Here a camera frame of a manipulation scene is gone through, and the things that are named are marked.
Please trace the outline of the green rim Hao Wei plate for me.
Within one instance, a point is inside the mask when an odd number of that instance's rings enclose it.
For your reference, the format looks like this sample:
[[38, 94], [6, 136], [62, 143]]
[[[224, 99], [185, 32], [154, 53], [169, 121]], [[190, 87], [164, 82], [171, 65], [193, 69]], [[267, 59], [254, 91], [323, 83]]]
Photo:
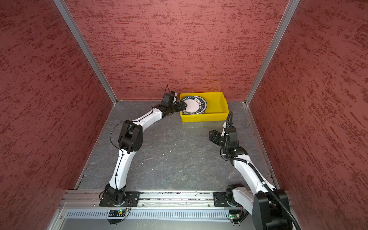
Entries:
[[186, 96], [181, 101], [187, 104], [186, 109], [183, 111], [184, 115], [204, 114], [208, 107], [207, 101], [200, 96]]

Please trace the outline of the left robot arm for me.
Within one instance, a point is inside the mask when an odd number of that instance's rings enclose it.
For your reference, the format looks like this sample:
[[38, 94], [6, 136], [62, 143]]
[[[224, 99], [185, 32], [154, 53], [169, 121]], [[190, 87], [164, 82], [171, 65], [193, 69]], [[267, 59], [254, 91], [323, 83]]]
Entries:
[[176, 112], [186, 110], [187, 104], [182, 101], [166, 104], [161, 103], [154, 106], [148, 113], [135, 120], [126, 120], [122, 123], [122, 129], [118, 138], [118, 160], [110, 181], [102, 192], [101, 200], [109, 202], [110, 205], [120, 207], [127, 203], [125, 187], [127, 174], [133, 157], [143, 144], [144, 131], [162, 120], [164, 117]]

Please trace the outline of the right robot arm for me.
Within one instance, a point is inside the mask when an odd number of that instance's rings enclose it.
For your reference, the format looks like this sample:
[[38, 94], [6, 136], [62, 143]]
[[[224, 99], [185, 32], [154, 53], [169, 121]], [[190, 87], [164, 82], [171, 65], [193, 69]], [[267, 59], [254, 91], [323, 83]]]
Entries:
[[290, 211], [286, 192], [276, 189], [253, 165], [248, 152], [239, 145], [235, 127], [224, 127], [222, 132], [212, 130], [209, 140], [220, 146], [221, 157], [235, 167], [250, 188], [248, 191], [241, 185], [228, 186], [229, 205], [241, 205], [257, 230], [301, 229]]

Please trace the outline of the yellow plastic bin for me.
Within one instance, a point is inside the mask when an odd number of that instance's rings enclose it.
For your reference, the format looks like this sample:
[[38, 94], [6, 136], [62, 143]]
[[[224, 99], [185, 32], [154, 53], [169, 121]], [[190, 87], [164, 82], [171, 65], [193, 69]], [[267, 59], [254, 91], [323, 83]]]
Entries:
[[209, 121], [223, 121], [227, 118], [229, 109], [228, 103], [222, 92], [215, 93], [186, 93], [180, 94], [180, 99], [186, 96], [200, 96], [203, 97], [207, 103], [208, 107], [204, 114], [200, 115], [184, 115], [181, 112], [180, 116], [182, 122], [209, 122]]

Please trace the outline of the right circuit board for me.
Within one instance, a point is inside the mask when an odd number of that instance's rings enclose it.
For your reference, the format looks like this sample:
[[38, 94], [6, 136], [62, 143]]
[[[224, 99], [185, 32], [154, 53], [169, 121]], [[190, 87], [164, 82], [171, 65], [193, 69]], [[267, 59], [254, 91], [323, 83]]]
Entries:
[[230, 209], [229, 210], [229, 219], [242, 219], [244, 215], [244, 211], [242, 209]]

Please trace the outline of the circuit board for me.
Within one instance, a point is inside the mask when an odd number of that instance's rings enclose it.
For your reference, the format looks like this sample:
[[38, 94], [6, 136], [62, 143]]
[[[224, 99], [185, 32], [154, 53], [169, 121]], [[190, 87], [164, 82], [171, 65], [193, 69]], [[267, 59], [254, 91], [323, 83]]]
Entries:
[[122, 209], [119, 209], [119, 210], [111, 209], [109, 210], [109, 213], [108, 213], [109, 218], [124, 218], [125, 215], [126, 215], [126, 211]]
[[229, 210], [229, 219], [242, 219], [244, 215], [244, 211], [242, 209], [230, 209]]

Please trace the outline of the left circuit board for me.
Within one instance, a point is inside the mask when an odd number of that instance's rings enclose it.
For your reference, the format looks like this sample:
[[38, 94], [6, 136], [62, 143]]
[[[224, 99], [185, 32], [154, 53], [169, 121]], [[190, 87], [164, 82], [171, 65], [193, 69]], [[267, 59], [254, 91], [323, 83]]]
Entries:
[[124, 218], [125, 215], [126, 215], [126, 211], [122, 209], [119, 209], [119, 210], [111, 209], [109, 210], [109, 213], [108, 213], [109, 218]]

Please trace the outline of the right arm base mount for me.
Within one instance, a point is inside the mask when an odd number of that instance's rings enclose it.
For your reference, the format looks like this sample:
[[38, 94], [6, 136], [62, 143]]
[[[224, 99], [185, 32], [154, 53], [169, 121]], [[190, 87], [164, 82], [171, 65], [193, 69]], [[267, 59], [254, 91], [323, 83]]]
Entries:
[[214, 206], [217, 208], [239, 207], [239, 204], [235, 204], [230, 201], [226, 192], [213, 192], [213, 200]]

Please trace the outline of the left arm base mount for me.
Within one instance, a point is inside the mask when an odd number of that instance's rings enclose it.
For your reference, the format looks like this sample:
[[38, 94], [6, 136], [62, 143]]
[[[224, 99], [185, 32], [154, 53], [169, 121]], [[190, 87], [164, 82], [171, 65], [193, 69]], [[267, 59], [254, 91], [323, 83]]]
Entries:
[[114, 199], [113, 195], [110, 196], [106, 191], [103, 191], [99, 198], [100, 207], [136, 207], [140, 198], [140, 192], [134, 191], [118, 193], [116, 199]]

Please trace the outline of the aluminium mounting rail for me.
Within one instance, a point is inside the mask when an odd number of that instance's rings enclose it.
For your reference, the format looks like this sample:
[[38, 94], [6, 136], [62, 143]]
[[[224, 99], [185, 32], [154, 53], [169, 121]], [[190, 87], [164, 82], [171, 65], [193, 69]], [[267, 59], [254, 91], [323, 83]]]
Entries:
[[[135, 209], [232, 209], [214, 206], [213, 192], [201, 190], [141, 190]], [[58, 208], [65, 209], [114, 209], [100, 207], [102, 190], [68, 190]]]

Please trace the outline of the right aluminium corner post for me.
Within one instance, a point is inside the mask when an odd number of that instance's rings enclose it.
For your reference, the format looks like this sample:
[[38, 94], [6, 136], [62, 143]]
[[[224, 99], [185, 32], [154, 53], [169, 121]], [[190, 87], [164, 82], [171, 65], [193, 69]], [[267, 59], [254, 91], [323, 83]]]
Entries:
[[290, 0], [287, 4], [287, 7], [284, 11], [284, 14], [280, 20], [280, 23], [277, 27], [277, 30], [273, 36], [273, 39], [270, 43], [270, 46], [267, 50], [267, 53], [264, 57], [264, 60], [260, 66], [260, 69], [256, 75], [256, 78], [255, 78], [255, 81], [247, 95], [247, 98], [245, 99], [245, 105], [246, 106], [249, 106], [250, 103], [251, 103], [251, 100], [253, 99], [255, 93], [256, 93], [256, 90], [259, 86], [259, 84], [261, 83], [261, 80], [279, 46], [279, 43], [281, 42], [281, 39], [297, 9], [297, 6], [299, 5], [300, 3], [300, 0]]

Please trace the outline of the aluminium corner post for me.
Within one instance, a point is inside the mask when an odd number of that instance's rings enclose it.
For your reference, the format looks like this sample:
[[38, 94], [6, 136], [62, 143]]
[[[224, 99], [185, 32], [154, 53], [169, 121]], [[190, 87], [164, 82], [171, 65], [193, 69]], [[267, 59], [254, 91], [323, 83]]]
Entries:
[[73, 16], [68, 9], [65, 1], [62, 0], [54, 0], [54, 4], [56, 5], [58, 11], [60, 12], [61, 16], [63, 17], [64, 21], [66, 22], [68, 28], [70, 29], [72, 35], [76, 39], [78, 45], [80, 46], [82, 52], [84, 53], [85, 57], [87, 58], [89, 64], [91, 65], [92, 69], [94, 70], [95, 74], [97, 75], [101, 85], [103, 86], [105, 92], [108, 94], [110, 100], [112, 101], [113, 105], [118, 102], [118, 98], [113, 92], [112, 87], [110, 86], [106, 76], [104, 75], [101, 67], [99, 66], [96, 58], [94, 57], [91, 49], [89, 48], [86, 40], [84, 39], [77, 23], [73, 19]]
[[256, 75], [256, 78], [255, 78], [255, 81], [247, 95], [247, 98], [245, 99], [245, 105], [246, 106], [249, 106], [250, 103], [251, 103], [251, 100], [253, 99], [255, 93], [256, 93], [256, 90], [259, 86], [259, 84], [261, 83], [261, 80], [279, 46], [279, 43], [281, 42], [281, 39], [297, 9], [297, 6], [299, 5], [300, 3], [300, 0], [290, 0], [287, 4], [287, 7], [284, 11], [284, 14], [280, 20], [280, 23], [277, 27], [277, 30], [273, 36], [273, 39], [270, 43], [270, 46], [267, 50], [267, 53], [264, 57], [264, 60], [260, 66], [260, 69]]

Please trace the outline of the left aluminium corner post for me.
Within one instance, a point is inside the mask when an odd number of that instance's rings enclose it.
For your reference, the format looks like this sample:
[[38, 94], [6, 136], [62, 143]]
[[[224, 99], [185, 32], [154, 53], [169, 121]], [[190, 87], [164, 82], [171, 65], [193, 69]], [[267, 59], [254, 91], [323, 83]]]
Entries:
[[91, 49], [89, 48], [86, 40], [84, 39], [77, 23], [73, 19], [73, 16], [68, 9], [65, 1], [62, 0], [54, 0], [54, 4], [56, 5], [58, 11], [60, 12], [61, 16], [63, 17], [64, 21], [66, 22], [68, 28], [70, 29], [72, 35], [76, 39], [78, 45], [80, 46], [82, 52], [84, 53], [85, 57], [87, 58], [89, 64], [91, 65], [92, 69], [94, 70], [95, 74], [97, 75], [101, 85], [103, 86], [105, 92], [108, 94], [110, 100], [112, 101], [113, 105], [118, 102], [118, 98], [113, 92], [112, 87], [110, 86], [106, 76], [104, 75], [101, 67], [99, 66], [96, 58], [94, 57]]

